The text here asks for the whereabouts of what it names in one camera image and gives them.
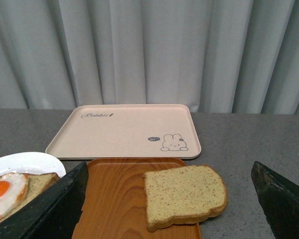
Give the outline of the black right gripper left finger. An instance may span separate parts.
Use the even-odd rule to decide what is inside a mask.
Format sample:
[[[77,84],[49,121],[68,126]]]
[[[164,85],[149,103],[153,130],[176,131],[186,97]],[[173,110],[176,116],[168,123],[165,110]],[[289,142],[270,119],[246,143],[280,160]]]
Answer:
[[[0,239],[70,239],[80,220],[88,182],[80,163],[18,212],[0,223]]]

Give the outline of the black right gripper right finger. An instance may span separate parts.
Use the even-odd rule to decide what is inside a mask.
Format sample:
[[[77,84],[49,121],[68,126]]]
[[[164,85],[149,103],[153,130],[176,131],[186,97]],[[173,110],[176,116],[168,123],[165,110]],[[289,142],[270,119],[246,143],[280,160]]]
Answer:
[[[299,186],[258,161],[251,178],[274,237],[299,239]]]

